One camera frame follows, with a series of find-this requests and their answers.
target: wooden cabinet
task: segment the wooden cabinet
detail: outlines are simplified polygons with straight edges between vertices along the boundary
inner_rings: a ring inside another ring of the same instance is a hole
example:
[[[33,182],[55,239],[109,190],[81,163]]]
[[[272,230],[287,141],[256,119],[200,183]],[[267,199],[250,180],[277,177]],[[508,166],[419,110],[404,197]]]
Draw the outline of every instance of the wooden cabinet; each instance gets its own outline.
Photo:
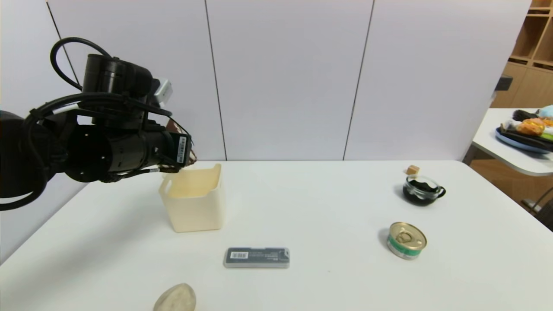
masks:
[[[541,108],[553,105],[553,71],[528,68],[511,107]]]
[[[553,1],[533,0],[503,74],[508,91],[497,93],[492,108],[553,105]]]
[[[508,91],[497,92],[497,96],[495,97],[491,108],[514,108],[512,102],[517,94],[520,84],[522,83],[524,75],[526,74],[526,70],[527,68],[524,65],[507,63],[505,69],[503,70],[503,74],[513,77],[513,82],[511,83],[511,87]]]

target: cup handle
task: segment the cup handle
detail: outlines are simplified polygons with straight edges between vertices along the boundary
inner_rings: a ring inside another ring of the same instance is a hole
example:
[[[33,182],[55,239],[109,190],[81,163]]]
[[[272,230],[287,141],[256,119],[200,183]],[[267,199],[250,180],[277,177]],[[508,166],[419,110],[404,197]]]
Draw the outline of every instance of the cup handle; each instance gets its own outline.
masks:
[[[441,198],[442,196],[446,195],[446,188],[440,186],[440,189],[442,190],[442,192],[440,192],[440,194],[438,195],[438,198]]]

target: sticker label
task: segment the sticker label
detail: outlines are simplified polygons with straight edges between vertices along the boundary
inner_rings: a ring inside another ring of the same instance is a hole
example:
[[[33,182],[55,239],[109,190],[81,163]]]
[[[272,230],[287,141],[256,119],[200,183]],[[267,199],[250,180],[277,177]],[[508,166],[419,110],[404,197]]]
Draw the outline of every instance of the sticker label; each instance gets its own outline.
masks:
[[[178,149],[178,153],[176,155],[176,161],[177,163],[183,163],[184,162],[184,150],[186,148],[186,137],[184,136],[181,136],[179,138],[179,149]]]
[[[231,259],[248,259],[248,252],[231,252]]]

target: plush toy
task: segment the plush toy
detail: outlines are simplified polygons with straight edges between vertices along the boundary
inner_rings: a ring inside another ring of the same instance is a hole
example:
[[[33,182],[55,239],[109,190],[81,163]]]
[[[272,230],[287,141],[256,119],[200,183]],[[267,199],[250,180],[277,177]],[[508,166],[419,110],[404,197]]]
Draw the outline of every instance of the plush toy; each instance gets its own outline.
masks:
[[[545,106],[539,109],[538,116],[542,119],[553,120],[553,105]]]
[[[517,132],[527,135],[540,136],[545,130],[545,123],[539,118],[526,119],[517,126]]]

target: blue plate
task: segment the blue plate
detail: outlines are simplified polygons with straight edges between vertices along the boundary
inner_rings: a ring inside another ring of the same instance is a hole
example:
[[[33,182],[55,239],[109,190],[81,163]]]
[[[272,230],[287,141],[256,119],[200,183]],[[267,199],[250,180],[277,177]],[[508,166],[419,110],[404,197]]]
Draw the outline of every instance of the blue plate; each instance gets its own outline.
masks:
[[[500,141],[502,141],[502,142],[504,142],[504,143],[506,143],[510,146],[513,146],[515,148],[519,148],[519,149],[522,149],[522,150],[526,150],[526,151],[529,151],[529,152],[535,152],[535,153],[541,153],[541,154],[546,154],[546,153],[550,152],[549,150],[532,147],[532,146],[529,146],[527,144],[523,144],[523,143],[519,143],[517,141],[514,141],[514,140],[512,140],[508,137],[505,137],[505,136],[501,135],[501,133],[499,131],[495,132],[495,137],[497,137],[497,139],[499,139]]]

